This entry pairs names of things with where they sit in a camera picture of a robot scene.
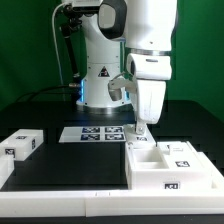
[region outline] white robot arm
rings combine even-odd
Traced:
[[[100,7],[102,33],[110,39],[122,35],[131,51],[127,71],[133,75],[133,86],[130,88],[128,81],[123,86],[128,85],[131,90],[135,132],[139,135],[145,133],[146,124],[157,123],[161,114],[165,80],[172,73],[169,52],[176,15],[177,0],[104,0]],[[119,88],[119,80],[110,81],[110,90]]]

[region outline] green backdrop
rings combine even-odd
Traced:
[[[51,16],[59,0],[1,1],[0,109],[24,93],[59,85]],[[224,1],[179,0],[179,27],[173,38],[173,75],[168,99],[200,103],[224,121]],[[67,52],[59,32],[65,83],[72,80]],[[81,74],[85,74],[82,33],[73,37]],[[61,100],[40,96],[38,100]]]

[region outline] white foam block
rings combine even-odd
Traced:
[[[0,143],[0,156],[12,155],[24,161],[43,143],[43,130],[20,129]]]
[[[0,157],[0,189],[5,184],[12,171],[14,170],[14,161],[12,155],[3,155]]]

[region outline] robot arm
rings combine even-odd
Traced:
[[[126,68],[133,75],[130,95],[136,116],[135,132],[140,135],[145,133],[146,124],[157,123],[161,114],[165,80],[172,73],[169,52],[176,8],[177,0],[104,0],[100,6],[101,32],[112,39],[123,35],[131,51]],[[105,11],[111,13],[110,24],[104,23]],[[119,85],[112,80],[109,87],[116,89]]]
[[[75,99],[77,109],[98,114],[126,110],[130,106],[126,92],[122,89],[119,92],[121,98],[115,101],[111,99],[107,89],[109,80],[121,72],[121,50],[119,42],[109,40],[99,30],[97,14],[102,0],[62,0],[62,2],[65,4],[62,12],[67,22],[60,29],[68,46],[74,82],[77,82],[79,73],[75,66],[70,35],[82,30],[85,37],[87,67],[85,77],[80,80],[80,95],[78,100]]]

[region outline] table surface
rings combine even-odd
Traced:
[[[69,102],[29,102],[0,112],[0,141],[18,129],[43,129],[44,144],[15,171],[2,191],[127,189],[124,143],[59,144],[63,127],[134,123],[132,111],[114,115],[77,112]],[[224,174],[224,124],[193,101],[165,101],[156,141],[190,141]],[[224,215],[1,219],[0,223],[223,223]]]

